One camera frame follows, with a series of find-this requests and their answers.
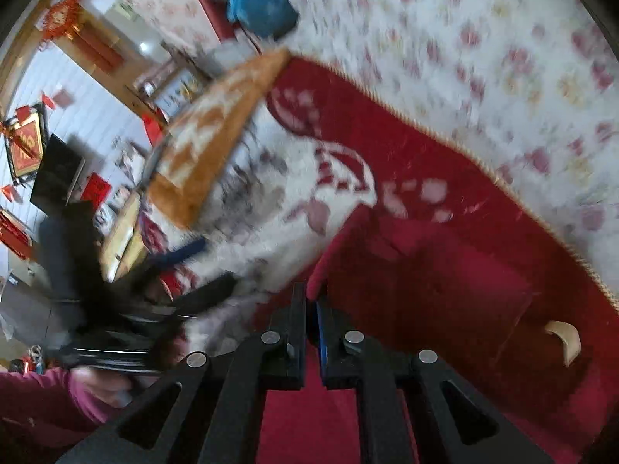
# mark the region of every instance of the beige curved object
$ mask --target beige curved object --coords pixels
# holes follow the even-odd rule
[[[563,321],[548,321],[544,330],[556,334],[563,342],[563,364],[569,366],[580,354],[582,347],[576,327]]]

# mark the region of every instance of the wooden beam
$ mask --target wooden beam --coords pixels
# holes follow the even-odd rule
[[[15,89],[24,76],[41,43],[42,33],[35,24],[53,0],[39,0],[26,21],[17,32],[6,56],[0,63],[0,117],[6,118],[6,110],[13,99]]]

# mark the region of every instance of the white tiled wall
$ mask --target white tiled wall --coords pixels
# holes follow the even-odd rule
[[[95,171],[112,184],[110,194],[120,184],[129,184],[114,161],[126,141],[133,141],[145,150],[150,148],[142,121],[56,46],[51,44],[46,50],[36,52],[7,113],[13,114],[20,106],[40,101],[42,91],[51,95],[58,86],[63,86],[72,95],[74,103],[66,110],[47,110],[48,128],[50,133],[56,134],[66,143],[72,139],[80,142],[79,146],[84,149],[82,156],[86,159],[80,181],[83,182]],[[11,182],[4,141],[1,141],[0,186]],[[32,183],[26,187],[17,187],[22,203],[10,203],[2,195],[0,206],[25,223],[36,239],[38,224],[44,218],[44,213],[29,202]],[[6,251],[6,246],[0,245],[0,275],[5,275],[2,272],[7,266],[4,261]]]

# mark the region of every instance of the orange and white fabric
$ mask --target orange and white fabric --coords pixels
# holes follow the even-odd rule
[[[196,56],[220,44],[198,0],[124,0],[164,40]]]

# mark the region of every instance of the white floral bedsheet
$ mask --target white floral bedsheet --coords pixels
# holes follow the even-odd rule
[[[286,39],[496,169],[619,291],[619,64],[579,0],[290,0]]]

